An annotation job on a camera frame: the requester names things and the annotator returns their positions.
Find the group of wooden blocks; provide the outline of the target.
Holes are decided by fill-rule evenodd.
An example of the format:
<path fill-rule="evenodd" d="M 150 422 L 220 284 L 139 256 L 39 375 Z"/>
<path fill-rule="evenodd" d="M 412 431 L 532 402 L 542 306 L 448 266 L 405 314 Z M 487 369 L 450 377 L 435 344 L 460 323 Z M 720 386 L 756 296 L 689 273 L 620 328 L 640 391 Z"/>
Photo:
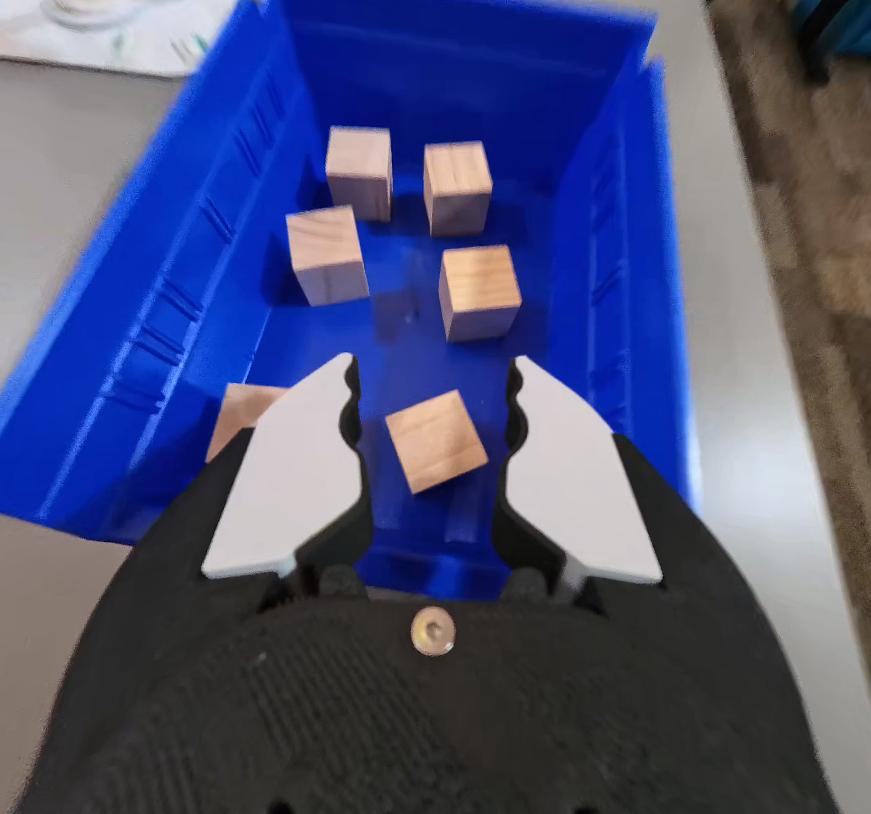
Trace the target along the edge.
<path fill-rule="evenodd" d="M 331 129 L 326 173 L 338 205 L 287 217 L 291 266 L 311 307 L 368 296 L 356 220 L 390 219 L 390 164 L 384 129 Z M 423 200 L 433 238 L 482 233 L 492 190 L 483 143 L 425 145 Z M 500 244 L 445 250 L 438 296 L 448 343 L 504 336 L 522 305 L 509 248 Z M 386 424 L 413 494 L 488 461 L 458 392 L 389 415 Z"/>

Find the white metal document stand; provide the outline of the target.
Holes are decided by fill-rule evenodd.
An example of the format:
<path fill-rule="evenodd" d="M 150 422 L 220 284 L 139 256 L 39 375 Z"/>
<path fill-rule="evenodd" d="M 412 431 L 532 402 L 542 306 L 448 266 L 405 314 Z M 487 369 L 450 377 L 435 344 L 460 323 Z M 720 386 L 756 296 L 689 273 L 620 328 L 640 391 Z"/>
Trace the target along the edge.
<path fill-rule="evenodd" d="M 186 78 L 239 0 L 1 0 L 1 59 Z"/>

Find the grey desk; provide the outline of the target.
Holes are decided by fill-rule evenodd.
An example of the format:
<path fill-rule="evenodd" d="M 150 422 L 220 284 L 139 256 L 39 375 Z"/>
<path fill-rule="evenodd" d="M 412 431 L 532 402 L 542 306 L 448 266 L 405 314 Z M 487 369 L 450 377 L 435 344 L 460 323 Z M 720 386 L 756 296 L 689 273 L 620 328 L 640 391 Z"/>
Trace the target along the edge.
<path fill-rule="evenodd" d="M 703 519 L 784 644 L 843 812 L 869 812 L 869 679 L 703 0 L 659 12 Z M 2 379 L 179 85 L 2 62 Z"/>

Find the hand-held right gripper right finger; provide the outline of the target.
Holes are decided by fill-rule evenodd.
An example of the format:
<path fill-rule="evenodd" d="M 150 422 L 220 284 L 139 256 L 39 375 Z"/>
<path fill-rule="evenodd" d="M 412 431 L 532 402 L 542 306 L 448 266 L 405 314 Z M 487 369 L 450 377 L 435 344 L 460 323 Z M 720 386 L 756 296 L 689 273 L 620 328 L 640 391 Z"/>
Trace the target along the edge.
<path fill-rule="evenodd" d="M 491 524 L 500 559 L 537 570 L 559 602 L 591 579 L 658 585 L 659 559 L 606 421 L 526 355 L 509 365 L 506 401 Z"/>

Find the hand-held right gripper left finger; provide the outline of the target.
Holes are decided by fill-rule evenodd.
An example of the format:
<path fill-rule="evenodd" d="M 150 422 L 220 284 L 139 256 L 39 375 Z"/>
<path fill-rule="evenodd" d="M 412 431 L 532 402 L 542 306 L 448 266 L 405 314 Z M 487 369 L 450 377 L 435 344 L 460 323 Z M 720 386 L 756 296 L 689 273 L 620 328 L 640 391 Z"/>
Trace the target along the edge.
<path fill-rule="evenodd" d="M 258 415 L 201 565 L 206 578 L 319 576 L 363 558 L 374 519 L 358 449 L 359 373 L 342 352 Z"/>

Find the blue plastic bin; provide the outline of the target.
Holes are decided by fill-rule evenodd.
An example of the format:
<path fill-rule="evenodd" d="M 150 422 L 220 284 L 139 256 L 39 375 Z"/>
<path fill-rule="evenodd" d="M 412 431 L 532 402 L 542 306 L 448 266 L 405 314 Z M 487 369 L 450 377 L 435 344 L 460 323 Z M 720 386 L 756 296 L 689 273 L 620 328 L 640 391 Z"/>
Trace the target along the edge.
<path fill-rule="evenodd" d="M 2 391 L 2 513 L 133 545 L 205 464 L 229 383 L 357 357 L 375 537 L 365 583 L 491 599 L 509 363 L 583 396 L 691 501 L 665 70 L 648 14 L 540 0 L 241 3 Z M 328 206 L 328 131 L 389 130 L 368 299 L 310 307 L 286 216 Z M 425 145 L 480 141 L 523 298 L 448 344 Z"/>

